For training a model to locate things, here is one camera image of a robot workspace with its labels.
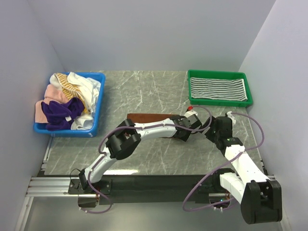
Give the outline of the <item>brown towel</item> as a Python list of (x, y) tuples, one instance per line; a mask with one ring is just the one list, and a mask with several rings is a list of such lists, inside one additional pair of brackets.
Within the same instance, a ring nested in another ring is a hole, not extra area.
[[(127, 119), (135, 123), (136, 127), (148, 127), (158, 124), (173, 124), (170, 119), (173, 114), (143, 114), (143, 113), (130, 113), (127, 114)], [(173, 126), (161, 126), (155, 128), (146, 128), (138, 130), (141, 134), (141, 140), (151, 140), (156, 138), (171, 138), (176, 134), (177, 130)]]

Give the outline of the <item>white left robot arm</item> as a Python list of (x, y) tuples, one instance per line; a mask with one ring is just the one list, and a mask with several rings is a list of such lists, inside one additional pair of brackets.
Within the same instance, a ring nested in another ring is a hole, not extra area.
[(115, 162), (131, 156), (140, 142), (156, 138), (177, 138), (187, 141), (191, 133), (204, 130), (201, 126), (197, 113), (175, 115), (151, 123), (133, 123), (131, 119), (124, 120), (105, 136), (99, 146), (100, 155), (96, 160), (79, 173), (81, 190), (85, 193), (94, 192), (96, 183), (101, 180), (103, 174)]

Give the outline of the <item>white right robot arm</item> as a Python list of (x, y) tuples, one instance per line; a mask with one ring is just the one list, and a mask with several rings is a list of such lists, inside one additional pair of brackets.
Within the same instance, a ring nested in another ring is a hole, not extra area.
[(239, 138), (233, 136), (233, 121), (228, 116), (210, 117), (205, 133), (233, 169), (218, 169), (211, 176), (211, 186), (217, 192), (227, 190), (240, 204), (247, 224), (282, 220), (282, 188), (278, 181), (266, 176), (250, 158)]

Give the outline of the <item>green white striped towel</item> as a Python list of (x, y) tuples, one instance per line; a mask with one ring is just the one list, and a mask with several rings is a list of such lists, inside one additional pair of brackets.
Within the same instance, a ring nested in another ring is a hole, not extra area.
[(240, 102), (248, 100), (243, 79), (228, 80), (192, 77), (190, 79), (190, 89), (191, 96), (194, 99)]

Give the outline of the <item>cream yellow striped towel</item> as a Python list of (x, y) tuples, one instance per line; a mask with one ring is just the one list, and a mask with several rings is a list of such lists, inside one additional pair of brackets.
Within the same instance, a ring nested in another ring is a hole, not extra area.
[(84, 113), (89, 114), (89, 110), (87, 108), (84, 96), (80, 89), (77, 87), (77, 85), (74, 85), (70, 82), (68, 82), (67, 79), (68, 75), (63, 73), (54, 73), (50, 77), (50, 83), (54, 85), (57, 89), (61, 90), (64, 95), (67, 97), (67, 99), (72, 99), (74, 97), (77, 97), (81, 100), (83, 103), (85, 109), (83, 110)]

